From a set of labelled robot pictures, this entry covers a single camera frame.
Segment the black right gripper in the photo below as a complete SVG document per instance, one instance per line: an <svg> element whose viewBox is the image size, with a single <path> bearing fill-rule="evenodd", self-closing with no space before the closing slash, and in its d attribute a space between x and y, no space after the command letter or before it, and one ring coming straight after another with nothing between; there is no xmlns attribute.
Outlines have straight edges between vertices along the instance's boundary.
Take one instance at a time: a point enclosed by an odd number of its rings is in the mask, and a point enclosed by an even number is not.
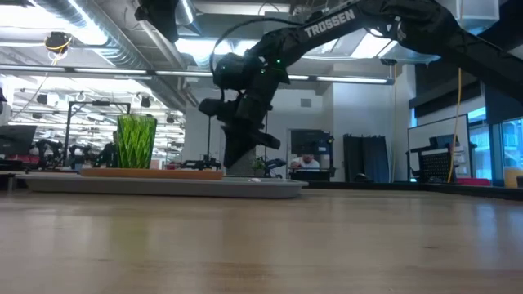
<svg viewBox="0 0 523 294"><path fill-rule="evenodd" d="M270 110L270 102L275 94L275 81L272 79L221 80L218 86L222 91L236 90L235 100L206 98L199 104L199 111L209 117L216 117L223 123L221 127L226 136L223 165L227 176L253 176L258 145L279 149L281 142L271 134L260 132L262 120Z"/></svg>

